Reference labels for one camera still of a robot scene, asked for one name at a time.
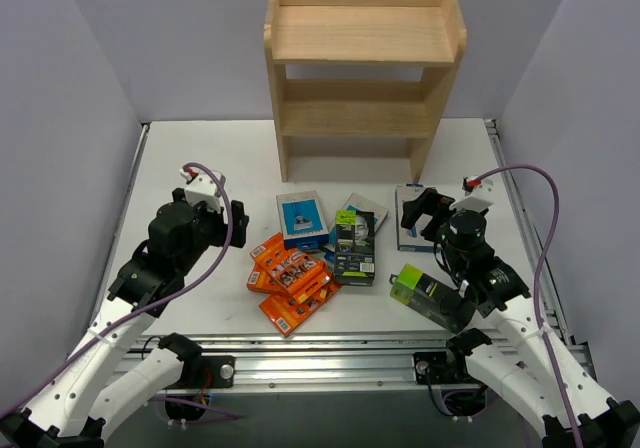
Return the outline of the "blue Harry's razor box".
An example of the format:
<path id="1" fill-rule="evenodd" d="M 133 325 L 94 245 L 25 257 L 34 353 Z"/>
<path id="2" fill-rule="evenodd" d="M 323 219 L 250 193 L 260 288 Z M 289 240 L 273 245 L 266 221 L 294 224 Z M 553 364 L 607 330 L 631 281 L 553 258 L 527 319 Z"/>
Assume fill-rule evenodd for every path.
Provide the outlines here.
<path id="1" fill-rule="evenodd" d="M 279 194 L 276 204 L 286 249 L 310 251 L 329 241 L 329 230 L 315 190 Z"/>
<path id="2" fill-rule="evenodd" d="M 365 198 L 357 193 L 352 193 L 342 206 L 342 210 L 351 211 L 367 211 L 373 213 L 374 221 L 369 223 L 369 232 L 376 234 L 380 226 L 384 223 L 388 216 L 389 210 L 382 205 L 373 202 L 372 200 Z M 335 262 L 335 243 L 336 243 L 336 230 L 335 220 L 331 220 L 328 225 L 329 228 L 329 242 L 326 243 L 321 250 L 324 252 L 324 260 L 329 264 Z"/>

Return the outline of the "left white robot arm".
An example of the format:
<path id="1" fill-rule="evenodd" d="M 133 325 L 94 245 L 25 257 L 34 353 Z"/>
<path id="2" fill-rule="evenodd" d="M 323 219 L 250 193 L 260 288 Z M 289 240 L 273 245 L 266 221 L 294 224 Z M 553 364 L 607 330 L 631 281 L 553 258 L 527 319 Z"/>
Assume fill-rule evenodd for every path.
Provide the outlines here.
<path id="1" fill-rule="evenodd" d="M 111 378 L 138 337 L 185 289 L 185 278 L 211 247 L 246 244 L 249 218 L 240 201 L 216 190 L 176 189 L 148 226 L 148 237 L 120 268 L 96 318 L 51 380 L 1 418 L 14 447 L 101 447 L 132 413 L 172 385 L 202 381 L 202 348 L 171 333 L 132 370 Z"/>

